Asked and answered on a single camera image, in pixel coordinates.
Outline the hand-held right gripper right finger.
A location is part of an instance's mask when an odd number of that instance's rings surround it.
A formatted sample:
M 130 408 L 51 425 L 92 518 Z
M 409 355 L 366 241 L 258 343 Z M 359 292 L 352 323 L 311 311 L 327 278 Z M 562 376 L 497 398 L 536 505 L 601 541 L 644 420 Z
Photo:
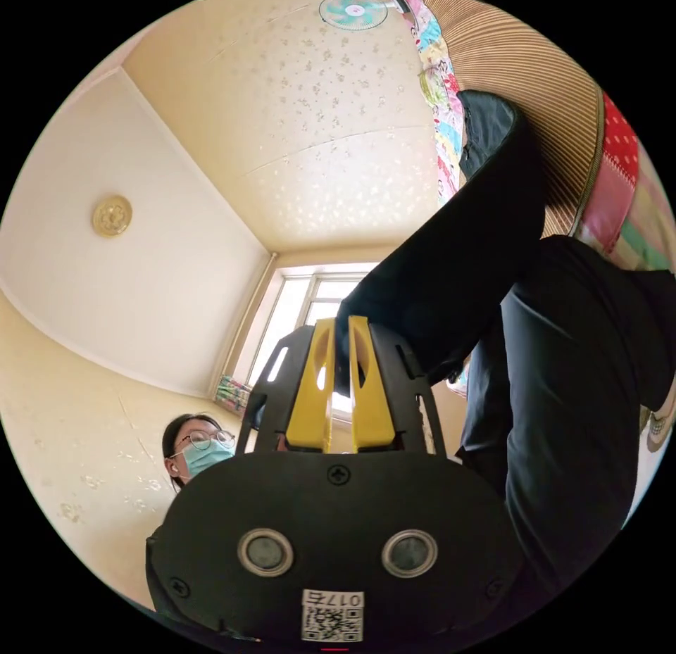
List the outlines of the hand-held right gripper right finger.
M 366 317 L 349 318 L 349 366 L 353 447 L 387 448 L 394 441 L 394 424 Z

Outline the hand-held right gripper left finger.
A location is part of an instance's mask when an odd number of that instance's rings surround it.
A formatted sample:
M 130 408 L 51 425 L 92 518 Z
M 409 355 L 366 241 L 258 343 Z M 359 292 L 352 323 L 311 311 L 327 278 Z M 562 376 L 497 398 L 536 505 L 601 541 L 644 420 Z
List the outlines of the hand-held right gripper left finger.
M 318 320 L 311 332 L 286 430 L 290 448 L 329 448 L 335 369 L 335 319 Z

